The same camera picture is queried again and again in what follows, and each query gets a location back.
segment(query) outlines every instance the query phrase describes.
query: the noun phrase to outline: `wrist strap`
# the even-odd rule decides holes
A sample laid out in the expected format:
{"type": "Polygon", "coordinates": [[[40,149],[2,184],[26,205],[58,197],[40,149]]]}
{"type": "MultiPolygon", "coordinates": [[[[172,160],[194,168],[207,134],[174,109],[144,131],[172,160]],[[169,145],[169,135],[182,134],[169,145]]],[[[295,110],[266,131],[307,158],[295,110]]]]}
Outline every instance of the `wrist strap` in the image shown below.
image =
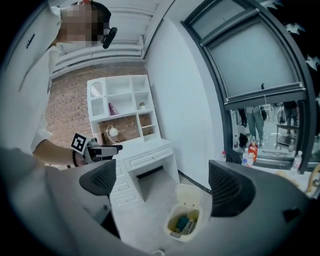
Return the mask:
{"type": "Polygon", "coordinates": [[[72,161],[73,161],[73,164],[75,167],[79,167],[79,165],[77,165],[77,162],[76,162],[76,151],[72,151],[72,161]]]}

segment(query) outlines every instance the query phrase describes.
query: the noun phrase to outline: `hand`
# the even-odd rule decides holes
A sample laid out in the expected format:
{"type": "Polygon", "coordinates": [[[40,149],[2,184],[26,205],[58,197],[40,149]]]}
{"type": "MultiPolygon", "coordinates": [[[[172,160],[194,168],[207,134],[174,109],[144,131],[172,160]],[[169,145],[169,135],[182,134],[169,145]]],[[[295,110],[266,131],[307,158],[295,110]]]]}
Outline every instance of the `hand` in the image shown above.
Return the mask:
{"type": "Polygon", "coordinates": [[[84,160],[84,157],[82,156],[82,154],[76,152],[74,159],[75,159],[75,162],[78,166],[85,166],[86,165],[86,161],[84,160]]]}

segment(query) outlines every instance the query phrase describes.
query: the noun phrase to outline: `white ceiling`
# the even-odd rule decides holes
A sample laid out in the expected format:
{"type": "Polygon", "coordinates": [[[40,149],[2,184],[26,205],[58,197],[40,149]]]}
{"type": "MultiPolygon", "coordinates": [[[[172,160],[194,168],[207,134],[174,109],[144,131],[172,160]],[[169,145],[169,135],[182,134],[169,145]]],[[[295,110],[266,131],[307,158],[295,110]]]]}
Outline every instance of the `white ceiling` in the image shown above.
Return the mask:
{"type": "MultiPolygon", "coordinates": [[[[75,0],[54,0],[53,5],[65,7],[75,0]]],[[[174,0],[97,0],[111,12],[110,27],[118,29],[108,49],[102,45],[81,48],[72,44],[61,47],[53,77],[71,70],[95,65],[111,58],[143,59],[163,16],[174,0]]]]}

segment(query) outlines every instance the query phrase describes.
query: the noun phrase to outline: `window frame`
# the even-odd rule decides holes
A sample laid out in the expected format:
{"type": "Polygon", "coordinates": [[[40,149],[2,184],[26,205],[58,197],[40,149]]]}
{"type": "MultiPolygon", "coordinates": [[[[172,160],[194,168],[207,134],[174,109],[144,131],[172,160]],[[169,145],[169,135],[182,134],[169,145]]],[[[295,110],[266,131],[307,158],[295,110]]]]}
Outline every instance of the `window frame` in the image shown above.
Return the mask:
{"type": "MultiPolygon", "coordinates": [[[[223,126],[224,150],[230,151],[233,149],[233,125],[229,110],[244,108],[256,105],[264,105],[265,98],[270,103],[286,102],[295,100],[298,101],[299,111],[302,113],[299,119],[299,134],[297,137],[296,149],[301,150],[302,162],[300,173],[303,170],[309,171],[315,162],[310,162],[312,156],[312,148],[316,134],[316,124],[312,125],[311,120],[316,119],[316,103],[313,89],[313,82],[308,70],[304,57],[297,46],[294,39],[290,36],[286,28],[274,17],[264,6],[254,0],[232,0],[236,4],[240,4],[246,10],[224,22],[222,25],[214,28],[208,35],[201,38],[193,29],[192,24],[201,19],[211,8],[223,0],[205,0],[201,3],[186,19],[181,21],[181,24],[190,34],[191,38],[197,45],[212,77],[218,102],[223,126]],[[235,27],[241,28],[250,20],[260,19],[263,25],[269,30],[280,47],[284,50],[285,57],[288,60],[291,70],[293,71],[295,83],[279,86],[278,88],[269,88],[256,92],[245,93],[245,95],[237,95],[228,98],[227,90],[220,75],[218,66],[213,60],[209,47],[214,44],[214,40],[221,36],[228,36],[234,33],[235,27]]],[[[261,167],[277,169],[289,169],[292,165],[293,158],[263,156],[257,159],[256,165],[261,167]]]]}

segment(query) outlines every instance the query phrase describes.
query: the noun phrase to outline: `desk drawer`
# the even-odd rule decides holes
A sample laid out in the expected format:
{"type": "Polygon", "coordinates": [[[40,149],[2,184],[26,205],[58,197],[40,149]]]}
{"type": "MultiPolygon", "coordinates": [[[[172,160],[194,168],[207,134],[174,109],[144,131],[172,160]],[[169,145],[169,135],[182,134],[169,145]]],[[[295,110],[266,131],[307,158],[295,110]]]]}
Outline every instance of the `desk drawer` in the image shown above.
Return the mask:
{"type": "Polygon", "coordinates": [[[151,152],[141,154],[132,158],[125,160],[125,166],[128,171],[132,171],[134,169],[138,169],[142,166],[149,165],[155,161],[163,159],[167,156],[173,154],[173,149],[171,146],[166,146],[162,148],[158,148],[151,152]]]}
{"type": "Polygon", "coordinates": [[[142,202],[142,199],[137,191],[125,194],[121,198],[111,197],[110,200],[113,207],[126,206],[142,202]]]}
{"type": "Polygon", "coordinates": [[[121,184],[130,180],[130,177],[126,168],[126,164],[124,161],[116,162],[115,175],[116,175],[116,181],[114,183],[115,185],[121,184]]]}
{"type": "Polygon", "coordinates": [[[111,195],[119,195],[123,193],[129,193],[132,191],[136,191],[135,185],[132,183],[131,179],[122,181],[119,184],[115,184],[111,191],[111,195]]]}

